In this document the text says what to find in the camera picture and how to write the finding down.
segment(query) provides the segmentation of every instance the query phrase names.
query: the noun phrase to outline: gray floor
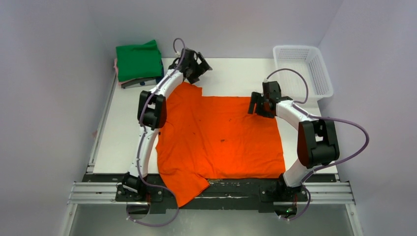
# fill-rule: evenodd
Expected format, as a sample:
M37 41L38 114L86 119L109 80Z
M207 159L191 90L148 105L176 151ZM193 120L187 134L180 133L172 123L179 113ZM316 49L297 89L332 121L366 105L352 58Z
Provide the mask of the gray floor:
M181 210L168 226L150 228L126 221L126 206L79 205L72 236L352 236L344 205L311 205L305 215L283 222L275 214L249 210ZM161 223L174 213L148 215L146 222Z

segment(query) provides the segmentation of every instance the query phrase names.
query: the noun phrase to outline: cable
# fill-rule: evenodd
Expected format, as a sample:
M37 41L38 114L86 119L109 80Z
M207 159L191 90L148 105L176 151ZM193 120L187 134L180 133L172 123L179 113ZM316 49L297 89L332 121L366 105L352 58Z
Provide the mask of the cable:
M314 173L316 173L317 171L319 171L319 170L323 170L323 169L325 169L325 168L329 168L329 167L331 167L331 166L336 166L336 165L339 165L339 164L342 164L342 163L344 163L344 162L347 162L347 161L349 161L350 159L352 159L352 158L354 158L355 156L357 156L357 155L359 155L361 152L363 152L363 150L365 150L365 148L368 146L368 144L369 144L369 134L368 134L368 132L366 131L366 129L365 128L363 128L362 126L360 126L359 124L357 124L357 123L355 123L355 122L352 122L352 121L349 121L349 120L345 120L345 119L339 119L339 118L331 118L331 117L320 117L320 116L315 116L315 115L311 115L311 114L309 114L308 112L306 112L305 110L303 110L301 107L299 107L296 103L298 103L298 104L305 104L306 102L307 102L307 99L308 99L308 86L307 86L307 82L306 82L306 80L304 79L304 77L300 74L300 73L298 73L297 71L295 71L295 70L292 70L292 69L288 69L288 68L282 68L282 69L278 69L278 70L275 70L275 71L273 71L272 73L270 73L268 76L267 76L267 80L273 75L273 74L275 74L275 73L277 73L277 72L279 72L279 71L282 71L282 70L288 70L288 71L292 71L292 72L294 72L294 73L296 73L301 79L302 79L302 81L304 82L304 85L305 85L305 90L306 90L306 96L305 96L305 99L304 99L304 101L302 101L302 102L300 102L300 101L294 101L293 103L292 103L292 107L294 107L294 109L296 109L297 111L299 111L299 112L301 112L302 114L304 114L304 115L306 115L307 117L311 117L311 118L314 118L314 119L323 119L323 120L332 120L332 121L336 121L336 122L340 122L340 123L345 123L345 124L349 124L349 125L352 125L352 126L354 126L354 127L356 127L356 128L358 128L358 129L360 129L363 133L364 133L364 135L365 135L365 143L363 144L363 146L361 147L361 148L359 148L359 150L358 151L356 151L355 153L353 153L352 155L350 155L350 156L348 156L348 157L346 157L346 158L344 158L343 160L340 160L340 161L335 161L334 163L332 163L332 164L330 164L330 165L326 165L326 166L320 166L320 167L317 167L317 168L315 168L315 169L313 169L312 171L310 171L308 174L306 174L306 176L301 180L301 185L305 188L305 190L306 190L306 192L307 192L307 194L308 194L308 201L307 201L307 205L304 207L304 209L299 213L299 214L297 214L295 217L293 217L293 218L291 218L291 219L287 219L288 221L291 221L291 220L295 220L295 219L297 219L297 218L299 218L300 216L302 216L306 211L307 211L307 208L310 206L310 202L311 202L311 194L310 194L310 191L308 191L308 189L305 187L305 185L304 185L304 183L305 183L305 181L308 179L308 178L310 178L310 176L312 176Z
M181 41L182 46L185 49L184 40L181 39L181 38L176 38L176 39L174 39L174 43L173 43L174 50L175 50L175 42L177 40ZM150 94L150 96L148 97L148 99L145 102L145 105L144 105L144 107L142 109L142 112L141 112L141 115L140 115L140 118L139 118L139 124L143 127L144 132L143 132L143 134L141 136L141 140L139 141L139 147L138 147L138 152L137 152L137 156L136 156L136 165L138 167L139 178L141 179L142 183L144 183L145 185L147 185L149 187L156 187L156 188L165 189L165 190L169 191L170 193L172 193L172 195L174 196L174 198L176 198L175 193L172 190L170 190L169 188L167 188L165 186L161 186L161 185L150 184L150 183L148 183L148 182L145 181L145 179L142 176L141 170L140 170L140 163L139 163L139 161L140 161L140 150L141 150L141 147L142 147L142 143L143 143L143 140L145 138L145 135L147 134L147 132L146 132L146 126L143 125L143 118L144 118L145 110L148 107L148 104L149 104L150 100L152 99L152 97L160 90L160 88L164 85L164 83L166 83L172 77L172 75L178 70L179 66L181 65L182 61L184 60L184 56L185 56L185 53L182 53L181 58L179 59L179 62L177 64L177 66L174 68L174 70L165 79L163 79L161 82L159 82L159 84L156 86L155 91ZM177 205L177 210L176 210L174 216L170 220L168 220L165 223L161 223L161 224L149 224L149 223L145 223L145 222L142 222L142 221L138 221L138 220L132 219L132 217L129 215L128 206L126 207L126 213L127 213L127 219L128 220L131 220L134 223L137 223L137 224L140 224L140 225L149 226L149 227L161 227L161 226L168 225L169 223L173 222L173 220L175 220L175 218L178 216L178 213L179 213L179 207Z

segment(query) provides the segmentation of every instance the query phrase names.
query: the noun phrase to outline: white tabletop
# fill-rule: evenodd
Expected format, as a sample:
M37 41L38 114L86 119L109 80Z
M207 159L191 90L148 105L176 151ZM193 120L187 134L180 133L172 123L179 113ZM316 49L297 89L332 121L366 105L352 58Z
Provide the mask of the white tabletop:
M275 69L272 59L206 59L212 71L200 77L196 86L203 88L203 96L250 96L253 91L262 92L263 79ZM173 59L163 59L167 68ZM101 138L94 159L94 174L124 174L129 169L139 139L137 120L139 94L153 86L122 89L116 86L107 119L101 130ZM320 115L317 102L303 106L308 112ZM289 169L297 159L297 131L286 121L277 118L284 150L285 168ZM149 161L149 173L157 174L155 140ZM336 174L336 167L319 173Z

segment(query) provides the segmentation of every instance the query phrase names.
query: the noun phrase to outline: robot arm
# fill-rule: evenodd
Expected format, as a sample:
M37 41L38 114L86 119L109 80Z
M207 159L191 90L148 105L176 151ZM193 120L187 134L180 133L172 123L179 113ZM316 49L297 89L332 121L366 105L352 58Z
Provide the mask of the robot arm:
M204 74L207 70L212 70L201 53L197 53L188 48L183 49L182 53L184 53L184 59L181 64L177 64L178 59L174 60L169 66L169 70L165 77L159 82L159 85L162 86L158 88L157 85L150 91L142 91L140 94L137 118L140 120L142 110L146 106L142 123L147 128L146 131L144 128L140 129L139 140L141 140L143 135L145 135L145 138L140 147L140 141L138 142L137 150L139 156L135 155L133 157L129 171L124 175L122 180L122 187L124 189L136 192L140 196L143 196L145 186L139 179L139 170L143 178L148 175L148 164L152 146L159 133L159 129L164 126L167 118L167 98L185 79L193 84L199 81L199 76ZM149 104L146 104L146 101L151 94L154 95L150 99Z
M304 109L300 108L305 113L295 109L294 101L281 95L278 82L264 82L262 85L263 95L252 93L248 113L252 114L255 110L256 114L264 117L278 116L298 131L298 160L279 177L278 187L283 191L299 188L309 172L339 158L334 122L311 118L305 115L308 112ZM323 139L316 141L317 136Z

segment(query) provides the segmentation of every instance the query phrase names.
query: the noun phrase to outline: orange t-shirt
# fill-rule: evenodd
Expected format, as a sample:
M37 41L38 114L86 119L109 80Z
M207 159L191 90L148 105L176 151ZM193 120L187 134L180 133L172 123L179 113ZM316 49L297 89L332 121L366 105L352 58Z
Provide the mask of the orange t-shirt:
M181 207L208 178L277 178L285 171L276 119L247 113L250 97L203 97L179 85L167 100L158 169Z

